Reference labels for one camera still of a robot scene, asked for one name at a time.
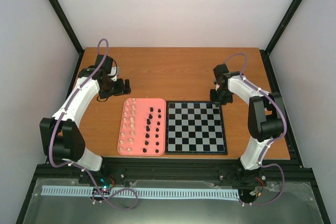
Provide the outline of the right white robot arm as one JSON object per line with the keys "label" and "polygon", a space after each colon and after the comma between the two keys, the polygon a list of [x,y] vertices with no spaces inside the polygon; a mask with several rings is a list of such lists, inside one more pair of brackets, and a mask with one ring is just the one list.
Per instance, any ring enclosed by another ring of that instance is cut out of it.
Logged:
{"label": "right white robot arm", "polygon": [[282,96],[270,93],[250,82],[241,72],[230,72],[225,64],[213,69],[216,85],[210,90],[210,101],[222,106],[233,103],[237,95],[248,105],[247,127],[250,139],[236,168],[237,181],[244,183],[256,176],[273,142],[287,133]]}

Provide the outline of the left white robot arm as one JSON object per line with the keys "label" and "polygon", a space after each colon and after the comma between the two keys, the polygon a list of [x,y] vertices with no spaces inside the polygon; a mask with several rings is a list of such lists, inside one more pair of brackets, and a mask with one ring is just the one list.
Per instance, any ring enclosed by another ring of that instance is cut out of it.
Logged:
{"label": "left white robot arm", "polygon": [[130,81],[119,78],[119,72],[113,58],[97,55],[94,65],[78,73],[75,87],[62,107],[39,124],[43,150],[50,162],[59,158],[66,165],[90,170],[91,178],[100,184],[108,180],[109,170],[102,166],[102,157],[86,147],[79,126],[94,97],[106,101],[111,96],[131,93]]}

